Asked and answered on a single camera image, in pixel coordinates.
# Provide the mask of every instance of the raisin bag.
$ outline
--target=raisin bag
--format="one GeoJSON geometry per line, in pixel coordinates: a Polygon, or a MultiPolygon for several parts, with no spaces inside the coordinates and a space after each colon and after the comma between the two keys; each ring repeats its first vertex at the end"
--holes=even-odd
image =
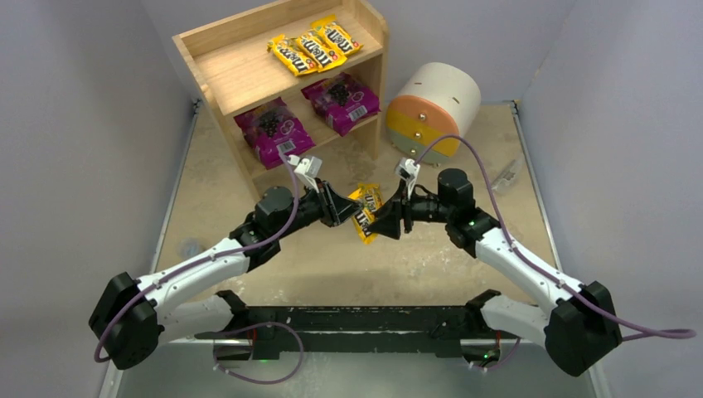
{"type": "Polygon", "coordinates": [[[280,97],[236,115],[235,122],[267,169],[282,163],[279,151],[286,155],[300,155],[315,146],[303,124],[280,97]]]}
{"type": "Polygon", "coordinates": [[[378,97],[346,73],[301,90],[327,125],[344,137],[361,120],[378,113],[378,97]]]}

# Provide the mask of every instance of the white cylinder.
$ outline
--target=white cylinder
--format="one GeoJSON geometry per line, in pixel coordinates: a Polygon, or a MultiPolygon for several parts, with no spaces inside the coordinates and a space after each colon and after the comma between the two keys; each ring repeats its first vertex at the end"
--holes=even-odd
{"type": "Polygon", "coordinates": [[[456,123],[461,136],[466,134],[481,106],[481,90],[471,76],[441,62],[422,65],[398,97],[402,95],[427,100],[443,109],[456,123]]]}

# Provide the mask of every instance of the candy package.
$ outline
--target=candy package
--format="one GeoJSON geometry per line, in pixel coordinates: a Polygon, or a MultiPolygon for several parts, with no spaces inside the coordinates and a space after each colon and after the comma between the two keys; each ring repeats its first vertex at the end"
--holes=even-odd
{"type": "Polygon", "coordinates": [[[235,116],[235,122],[267,169],[282,163],[279,151],[300,155],[315,146],[300,120],[288,110],[280,97],[235,116]]]}
{"type": "Polygon", "coordinates": [[[327,125],[342,137],[362,119],[379,111],[378,97],[346,73],[320,80],[301,90],[327,125]]]}
{"type": "Polygon", "coordinates": [[[296,46],[295,41],[278,35],[268,44],[269,51],[273,51],[281,62],[286,65],[293,75],[301,76],[318,70],[318,64],[296,46]]]}
{"type": "Polygon", "coordinates": [[[347,61],[340,51],[333,50],[324,44],[322,38],[313,29],[295,38],[296,44],[318,63],[318,72],[330,70],[347,61]]]}
{"type": "Polygon", "coordinates": [[[337,23],[336,19],[334,14],[328,15],[311,23],[310,27],[322,37],[330,48],[340,51],[345,56],[350,56],[364,45],[354,41],[349,33],[337,23]]]}
{"type": "Polygon", "coordinates": [[[352,192],[349,199],[364,204],[364,208],[354,215],[354,226],[361,240],[369,245],[378,236],[378,234],[369,232],[369,226],[376,220],[373,213],[383,206],[381,186],[378,184],[359,184],[359,189],[352,192]]]}

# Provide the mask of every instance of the wooden shelf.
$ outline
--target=wooden shelf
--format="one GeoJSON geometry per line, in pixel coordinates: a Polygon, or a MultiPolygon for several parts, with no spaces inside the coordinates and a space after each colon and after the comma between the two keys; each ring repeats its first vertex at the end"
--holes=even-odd
{"type": "MultiPolygon", "coordinates": [[[[347,70],[384,104],[388,36],[385,19],[367,0],[278,0],[176,35],[173,42],[225,137],[241,170],[244,187],[258,201],[260,193],[254,179],[267,170],[246,144],[234,116],[280,96],[303,123],[316,147],[339,138],[314,113],[300,89],[347,70]],[[266,44],[271,38],[280,34],[297,36],[309,29],[311,22],[330,14],[335,14],[354,40],[364,45],[343,65],[324,73],[295,77],[268,53],[266,44]]],[[[376,159],[381,118],[364,119],[347,136],[353,136],[376,159]]]]}
{"type": "Polygon", "coordinates": [[[348,11],[343,7],[335,7],[210,51],[194,60],[215,94],[222,113],[225,116],[235,116],[275,97],[337,75],[382,52],[381,44],[348,11]],[[273,37],[282,33],[288,37],[300,35],[310,28],[310,22],[332,13],[351,37],[364,45],[344,65],[323,73],[296,77],[274,54],[267,52],[266,43],[273,37]]]}
{"type": "MultiPolygon", "coordinates": [[[[310,138],[315,142],[316,147],[323,146],[326,143],[331,142],[334,139],[342,138],[339,134],[330,129],[319,116],[315,114],[313,107],[310,105],[310,101],[305,99],[301,94],[289,94],[283,97],[284,102],[288,108],[295,114],[295,116],[300,119],[303,124],[305,131],[308,132],[310,138]]],[[[379,115],[375,114],[369,118],[363,119],[359,124],[354,126],[351,132],[343,138],[350,138],[350,135],[354,130],[360,129],[361,127],[374,123],[378,119],[379,115]]],[[[275,170],[266,170],[259,159],[256,158],[254,151],[251,149],[249,144],[244,140],[244,135],[241,133],[240,129],[234,129],[232,131],[234,139],[237,142],[237,148],[241,154],[242,160],[246,166],[246,170],[249,172],[252,178],[257,178],[264,175],[266,172],[275,170]]]]}

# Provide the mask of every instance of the gray wall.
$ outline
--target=gray wall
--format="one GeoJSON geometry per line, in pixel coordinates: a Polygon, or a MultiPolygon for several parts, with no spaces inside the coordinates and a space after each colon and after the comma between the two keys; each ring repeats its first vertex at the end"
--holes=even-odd
{"type": "Polygon", "coordinates": [[[0,395],[96,396],[88,317],[148,271],[190,97],[138,0],[3,2],[0,37],[0,395]]]}
{"type": "MultiPolygon", "coordinates": [[[[578,0],[521,115],[564,268],[628,320],[699,332],[701,21],[700,0],[578,0]]],[[[615,396],[699,397],[701,358],[649,338],[604,368],[615,396]]]]}
{"type": "MultiPolygon", "coordinates": [[[[522,97],[574,1],[371,0],[390,27],[389,95],[395,95],[424,63],[441,61],[469,73],[485,101],[522,97]]],[[[193,95],[196,88],[171,36],[268,2],[143,0],[193,95]]]]}

